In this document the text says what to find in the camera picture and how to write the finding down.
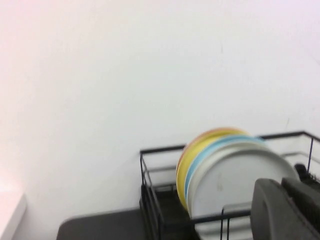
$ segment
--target white plate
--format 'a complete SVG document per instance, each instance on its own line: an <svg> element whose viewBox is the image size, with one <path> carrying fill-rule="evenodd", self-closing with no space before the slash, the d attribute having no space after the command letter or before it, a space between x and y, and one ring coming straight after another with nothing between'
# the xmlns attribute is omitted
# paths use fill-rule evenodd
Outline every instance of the white plate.
<svg viewBox="0 0 320 240"><path fill-rule="evenodd" d="M213 154L214 152L222 149L222 148L229 148L234 145L239 144L254 144L263 146L265 148L268 148L267 145L263 142L262 139L247 135L229 135L225 137L221 137L219 140L209 144L205 149L203 149L191 162L184 182L184 198L186 200L187 206L188 206L188 187L190 180L196 171L197 167L201 165L201 162L205 160L208 156Z"/></svg>
<svg viewBox="0 0 320 240"><path fill-rule="evenodd" d="M189 214L192 218L220 214L224 207L250 202L257 179L280 182L283 177L299 179L285 159L263 146L237 144L215 151L201 163L190 181ZM220 221L197 224L195 229L203 239L220 239ZM237 236L252 237L249 218L232 219L230 236L232 240L239 239Z"/></svg>

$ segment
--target white wall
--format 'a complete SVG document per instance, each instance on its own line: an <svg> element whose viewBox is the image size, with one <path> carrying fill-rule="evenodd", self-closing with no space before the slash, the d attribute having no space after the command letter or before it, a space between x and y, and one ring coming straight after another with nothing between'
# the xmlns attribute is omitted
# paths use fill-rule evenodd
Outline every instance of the white wall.
<svg viewBox="0 0 320 240"><path fill-rule="evenodd" d="M314 0L2 0L0 187L14 240L132 208L142 147L217 126L320 135Z"/></svg>

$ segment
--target black wire dish rack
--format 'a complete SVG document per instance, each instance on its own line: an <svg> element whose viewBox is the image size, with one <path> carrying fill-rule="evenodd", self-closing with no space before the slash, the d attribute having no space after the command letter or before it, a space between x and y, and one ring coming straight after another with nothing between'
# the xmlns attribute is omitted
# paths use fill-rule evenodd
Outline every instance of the black wire dish rack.
<svg viewBox="0 0 320 240"><path fill-rule="evenodd" d="M310 151L307 168L304 165L295 166L302 182L320 191L320 183L315 176L309 173L312 159L312 149L314 141L320 143L320 138L305 132L288 132L272 135L259 136L264 140L285 139L291 137L306 136L310 138ZM140 151L141 167L141 199L139 201L140 210L144 220L145 231L150 240L199 240L195 231L195 224L220 222L220 240L229 240L230 221L237 218L249 218L250 206L238 210L225 211L205 217L190 219L188 212L183 208L178 198L176 183L153 184L150 173L164 173L175 170L175 167L158 167L148 169L144 157L146 155L181 151L185 145L175 145L162 148L143 149Z"/></svg>

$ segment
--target dish rack tray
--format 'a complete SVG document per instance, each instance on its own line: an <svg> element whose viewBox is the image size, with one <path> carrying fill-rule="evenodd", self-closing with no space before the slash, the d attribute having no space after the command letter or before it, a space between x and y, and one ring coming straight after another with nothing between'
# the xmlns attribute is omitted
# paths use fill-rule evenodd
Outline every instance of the dish rack tray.
<svg viewBox="0 0 320 240"><path fill-rule="evenodd" d="M259 136L264 140L285 139L306 136L310 138L310 151L308 154L307 172L304 166L296 165L302 182L320 192L320 181L309 173L314 141L320 143L320 138L305 131L286 132ZM144 157L165 152L182 151L186 145L174 145L160 148L142 149L140 151L141 168L141 198L139 201L144 228L149 240L200 240L195 224L208 222L221 222L220 240L229 240L230 220L250 216L250 209L218 212L200 218L190 219L188 212L183 208L178 198L176 183L153 184L150 173L164 173L175 170L175 166L165 166L148 169Z"/></svg>

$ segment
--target gray plastic object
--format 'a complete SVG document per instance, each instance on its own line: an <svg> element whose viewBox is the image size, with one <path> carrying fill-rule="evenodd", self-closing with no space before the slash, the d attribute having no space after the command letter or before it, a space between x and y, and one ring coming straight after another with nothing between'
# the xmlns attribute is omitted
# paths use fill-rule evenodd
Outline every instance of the gray plastic object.
<svg viewBox="0 0 320 240"><path fill-rule="evenodd" d="M320 240L286 190L272 179L258 179L251 205L254 240Z"/></svg>

